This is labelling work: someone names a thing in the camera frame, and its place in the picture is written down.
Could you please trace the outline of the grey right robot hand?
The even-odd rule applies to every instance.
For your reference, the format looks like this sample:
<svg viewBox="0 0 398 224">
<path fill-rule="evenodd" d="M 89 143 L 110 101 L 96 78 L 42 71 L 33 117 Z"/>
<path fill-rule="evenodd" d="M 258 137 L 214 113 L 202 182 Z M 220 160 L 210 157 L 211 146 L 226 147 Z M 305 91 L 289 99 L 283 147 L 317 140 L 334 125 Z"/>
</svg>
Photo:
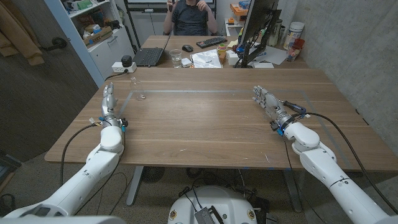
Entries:
<svg viewBox="0 0 398 224">
<path fill-rule="evenodd" d="M 285 129 L 294 120 L 293 116 L 288 114 L 282 102 L 272 93 L 261 86 L 254 86 L 253 92 L 255 97 L 253 100 L 266 112 L 271 118 L 271 129 L 283 135 Z"/>
</svg>

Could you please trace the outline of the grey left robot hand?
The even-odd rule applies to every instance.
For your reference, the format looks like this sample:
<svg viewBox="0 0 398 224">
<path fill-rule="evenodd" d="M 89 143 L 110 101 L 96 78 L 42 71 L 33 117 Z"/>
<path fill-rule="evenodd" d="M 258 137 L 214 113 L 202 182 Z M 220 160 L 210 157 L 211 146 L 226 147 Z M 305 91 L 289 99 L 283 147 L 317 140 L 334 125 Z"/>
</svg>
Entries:
<svg viewBox="0 0 398 224">
<path fill-rule="evenodd" d="M 123 131 L 128 127 L 128 121 L 125 118 L 117 118 L 114 112 L 117 106 L 117 99 L 113 95 L 114 84 L 110 82 L 105 86 L 103 91 L 103 99 L 101 102 L 101 113 L 102 117 L 99 118 L 102 126 L 105 128 L 107 126 L 116 126 L 121 128 Z"/>
</svg>

